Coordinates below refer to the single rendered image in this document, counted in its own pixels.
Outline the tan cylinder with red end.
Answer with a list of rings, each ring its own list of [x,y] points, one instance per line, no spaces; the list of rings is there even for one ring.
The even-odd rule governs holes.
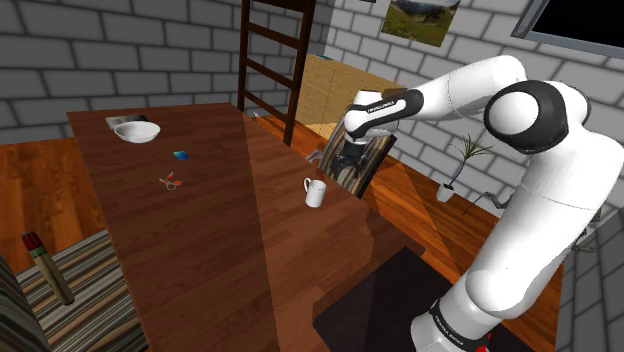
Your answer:
[[[21,235],[21,240],[58,300],[63,305],[72,304],[74,295],[40,237],[28,231]]]

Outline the light wooden chest of drawers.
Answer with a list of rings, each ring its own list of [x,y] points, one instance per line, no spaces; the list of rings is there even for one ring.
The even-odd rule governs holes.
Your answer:
[[[296,120],[329,138],[356,93],[360,90],[382,92],[390,88],[401,88],[401,85],[340,61],[308,54]]]

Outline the brown wooden table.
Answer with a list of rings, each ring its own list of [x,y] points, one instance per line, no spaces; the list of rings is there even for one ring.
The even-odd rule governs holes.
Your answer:
[[[151,352],[329,352],[320,311],[417,248],[334,182],[309,207],[315,166],[229,103],[143,115],[161,128],[145,144],[104,111],[68,118]]]

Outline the striped rug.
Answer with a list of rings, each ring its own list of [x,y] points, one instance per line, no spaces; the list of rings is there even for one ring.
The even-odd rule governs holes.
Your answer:
[[[146,352],[139,322],[112,242],[102,230],[54,254],[73,295],[61,304],[40,270],[16,275],[52,352]]]

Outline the white mug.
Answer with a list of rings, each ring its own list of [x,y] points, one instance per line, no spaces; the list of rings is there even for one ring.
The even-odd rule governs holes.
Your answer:
[[[322,180],[305,178],[303,187],[306,192],[305,203],[311,208],[319,208],[326,191],[326,183]]]

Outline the flat grey tray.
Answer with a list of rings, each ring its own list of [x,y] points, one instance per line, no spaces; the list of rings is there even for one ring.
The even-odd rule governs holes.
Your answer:
[[[114,130],[117,126],[127,122],[148,122],[148,119],[144,115],[126,115],[126,116],[109,116],[105,118],[111,130]]]

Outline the landscape wall picture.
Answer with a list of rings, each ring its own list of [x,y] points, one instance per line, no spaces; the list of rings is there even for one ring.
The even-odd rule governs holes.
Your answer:
[[[440,47],[461,0],[390,0],[382,33]]]

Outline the striped sofa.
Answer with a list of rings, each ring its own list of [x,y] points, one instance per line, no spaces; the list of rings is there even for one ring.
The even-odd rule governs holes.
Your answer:
[[[1,255],[0,352],[52,352],[13,271]]]

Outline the dark robot stand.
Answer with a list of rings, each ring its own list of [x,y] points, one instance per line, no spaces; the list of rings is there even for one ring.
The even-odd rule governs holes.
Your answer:
[[[323,311],[313,326],[330,352],[416,352],[412,320],[450,288],[405,247]]]

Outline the plant in white vase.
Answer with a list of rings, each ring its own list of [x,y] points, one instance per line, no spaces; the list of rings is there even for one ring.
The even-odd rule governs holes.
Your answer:
[[[461,148],[455,145],[453,145],[453,147],[461,154],[462,162],[459,166],[459,169],[452,177],[452,179],[448,183],[442,183],[439,186],[439,189],[436,194],[436,199],[438,201],[447,202],[452,197],[452,194],[454,193],[453,184],[457,180],[461,172],[463,171],[465,165],[467,164],[467,161],[470,158],[474,156],[478,156],[478,155],[490,154],[491,150],[493,149],[493,146],[486,146],[486,147],[481,146],[480,141],[479,140],[474,141],[470,134],[468,134],[467,136],[462,136],[460,138],[460,141],[462,144]]]

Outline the white bowl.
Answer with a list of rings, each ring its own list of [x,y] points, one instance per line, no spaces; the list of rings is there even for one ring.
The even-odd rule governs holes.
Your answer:
[[[154,140],[160,133],[161,128],[148,121],[130,121],[121,123],[114,128],[115,134],[122,140],[142,144]]]

